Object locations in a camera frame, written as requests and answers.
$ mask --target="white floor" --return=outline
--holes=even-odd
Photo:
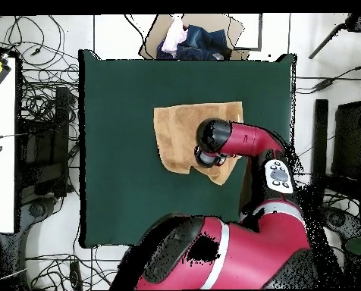
[[[282,54],[288,52],[297,54],[297,87],[311,88],[323,77],[335,77],[343,72],[361,65],[361,34],[342,31],[334,37],[322,49],[318,55],[309,60],[312,50],[329,34],[336,24],[344,22],[347,14],[263,14],[262,51],[251,52],[250,60],[275,61]],[[78,49],[92,49],[102,59],[141,59],[138,51],[141,46],[140,35],[134,30],[122,15],[101,16],[54,16],[55,20],[63,27],[65,34],[64,52],[72,57],[67,57],[66,62],[59,61],[51,66],[51,69],[63,70],[67,64],[77,64]],[[135,24],[140,28],[143,35],[148,32],[155,15],[134,15]],[[31,17],[42,28],[45,35],[45,45],[56,49],[58,47],[59,33],[57,25],[48,16]],[[0,17],[0,42],[5,39],[9,26],[14,22],[13,17]],[[28,20],[20,21],[20,30],[23,41],[41,42],[41,32]],[[254,25],[249,30],[257,31]],[[11,41],[18,41],[17,29],[12,33]],[[249,39],[255,42],[255,35],[249,35]],[[32,46],[25,44],[20,47],[21,52]],[[30,49],[25,57],[31,63],[44,62],[52,58],[52,54],[42,50],[40,54],[31,56],[37,46]],[[33,68],[24,64],[24,68]],[[361,100],[361,70],[353,71],[344,76],[344,80],[335,81],[334,85],[312,95],[297,95],[296,121],[295,121],[295,146],[297,153],[306,151],[312,145],[312,116],[316,99],[329,100],[329,136],[334,134],[334,113],[340,104]],[[332,144],[329,141],[328,166],[330,168],[332,158]],[[308,152],[300,159],[305,172],[309,172],[310,155]],[[79,157],[74,160],[72,166],[79,164]],[[71,169],[71,180],[79,192],[78,169]],[[37,257],[47,255],[48,261],[28,261],[28,277],[34,278],[46,268],[50,260],[58,258],[63,260],[66,255],[73,253],[73,242],[77,235],[79,222],[80,200],[75,193],[71,193],[65,200],[63,208],[56,215],[50,217],[41,224],[37,224],[30,232],[27,242],[26,256]],[[339,240],[335,234],[328,232],[329,242],[335,246]],[[103,270],[111,272],[117,268],[118,261],[122,258],[126,246],[102,246],[98,249],[96,258]],[[76,243],[76,254],[81,260],[87,260],[87,264],[97,263],[92,261],[96,250],[82,249]],[[90,277],[90,269],[81,266],[83,278]],[[111,281],[114,273],[108,276]],[[97,276],[93,277],[93,283],[100,281]],[[47,278],[39,280],[38,286],[48,286]],[[106,282],[101,281],[93,289],[108,289]]]

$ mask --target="white table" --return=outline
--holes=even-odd
[[[15,134],[15,60],[8,59],[11,72],[0,84],[0,136]],[[14,232],[14,137],[0,139],[0,233]]]

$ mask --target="green tabletop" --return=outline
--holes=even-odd
[[[279,62],[100,61],[80,52],[85,245],[136,244],[173,211],[236,221],[246,158],[223,186],[193,169],[189,175],[167,171],[158,155],[153,109],[240,101],[246,123],[288,141],[293,60],[286,55]]]

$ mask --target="tripod leg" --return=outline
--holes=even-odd
[[[314,52],[309,56],[309,59],[313,59],[321,50],[323,47],[326,46],[326,44],[334,37],[337,35],[337,33],[342,30],[342,29],[346,29],[346,25],[345,23],[341,23],[338,26],[336,26],[331,33],[328,34],[328,36],[325,38],[325,40],[323,42],[321,42],[321,45],[319,45],[317,47],[316,50],[314,50]]]

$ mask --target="white stripe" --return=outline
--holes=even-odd
[[[264,215],[272,214],[276,211],[296,217],[298,220],[300,220],[303,223],[303,219],[300,211],[293,205],[289,205],[283,202],[269,202],[269,203],[265,203],[264,205],[260,205],[252,213],[252,215],[257,214],[262,208],[264,208]]]
[[[210,275],[206,279],[205,284],[201,287],[202,290],[209,290],[214,286],[215,281],[217,281],[218,276],[221,273],[222,267],[224,267],[226,252],[229,246],[229,226],[223,223],[221,220],[220,222],[222,228],[221,228],[220,246],[218,247],[219,258],[215,260]]]

